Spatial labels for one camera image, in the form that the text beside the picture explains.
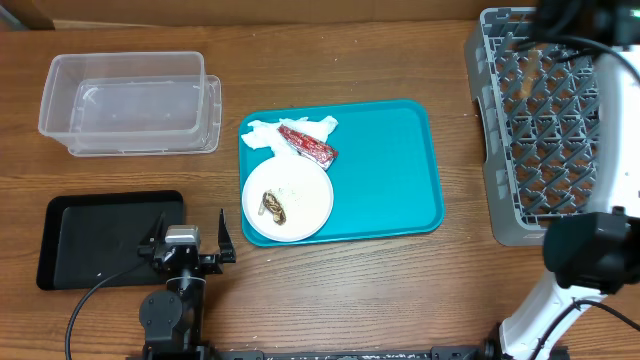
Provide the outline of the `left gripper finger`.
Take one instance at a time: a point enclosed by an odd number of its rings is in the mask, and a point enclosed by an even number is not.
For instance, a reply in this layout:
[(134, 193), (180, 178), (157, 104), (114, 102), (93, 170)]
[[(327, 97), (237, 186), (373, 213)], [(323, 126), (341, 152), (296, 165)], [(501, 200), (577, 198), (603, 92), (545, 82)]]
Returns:
[(220, 210), (219, 214), (218, 247), (221, 263), (236, 262), (236, 251), (226, 226), (226, 217), (223, 209)]
[(157, 240), (163, 239), (165, 213), (161, 212), (154, 220), (151, 228), (147, 234), (141, 240), (142, 246), (152, 246), (157, 243)]

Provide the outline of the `red snack wrapper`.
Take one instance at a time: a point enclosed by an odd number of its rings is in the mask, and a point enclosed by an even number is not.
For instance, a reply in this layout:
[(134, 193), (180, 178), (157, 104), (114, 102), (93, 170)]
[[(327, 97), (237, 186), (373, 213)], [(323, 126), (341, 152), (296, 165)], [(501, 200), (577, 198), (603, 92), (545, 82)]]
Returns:
[(284, 140), (301, 156), (314, 161), (324, 170), (328, 170), (339, 153), (328, 144), (285, 125), (277, 128)]

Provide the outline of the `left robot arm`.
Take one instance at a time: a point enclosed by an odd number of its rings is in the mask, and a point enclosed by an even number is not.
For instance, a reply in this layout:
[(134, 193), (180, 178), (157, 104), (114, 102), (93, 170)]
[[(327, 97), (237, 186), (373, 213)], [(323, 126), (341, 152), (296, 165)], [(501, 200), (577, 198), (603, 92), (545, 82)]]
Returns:
[(236, 253), (219, 214), (218, 251), (200, 252), (200, 231), (195, 225), (164, 225), (156, 218), (137, 254), (166, 279), (166, 288), (148, 295), (139, 308), (145, 331), (144, 359), (217, 359), (214, 347), (202, 339), (206, 277), (223, 272), (236, 261)]

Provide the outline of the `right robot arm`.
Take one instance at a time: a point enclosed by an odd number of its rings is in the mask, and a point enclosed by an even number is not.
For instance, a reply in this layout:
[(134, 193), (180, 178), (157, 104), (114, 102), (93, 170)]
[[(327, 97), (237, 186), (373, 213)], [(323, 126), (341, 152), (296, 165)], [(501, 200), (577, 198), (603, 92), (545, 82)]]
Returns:
[(556, 342), (591, 308), (639, 327), (604, 299), (639, 281), (639, 4), (541, 1), (518, 50), (554, 44), (591, 57), (600, 99), (599, 168), (584, 213), (555, 221), (545, 271), (480, 359), (565, 359)]

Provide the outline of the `wooden chopstick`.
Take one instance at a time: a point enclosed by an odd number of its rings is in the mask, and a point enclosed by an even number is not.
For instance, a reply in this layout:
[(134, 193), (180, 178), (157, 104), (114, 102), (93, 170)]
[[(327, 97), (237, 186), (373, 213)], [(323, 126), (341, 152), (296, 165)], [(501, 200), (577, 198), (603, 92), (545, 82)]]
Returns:
[(528, 62), (523, 71), (523, 79), (519, 96), (522, 100), (529, 98), (532, 94), (535, 80), (538, 78), (538, 68), (540, 65), (540, 52), (536, 49), (530, 49), (527, 53)]

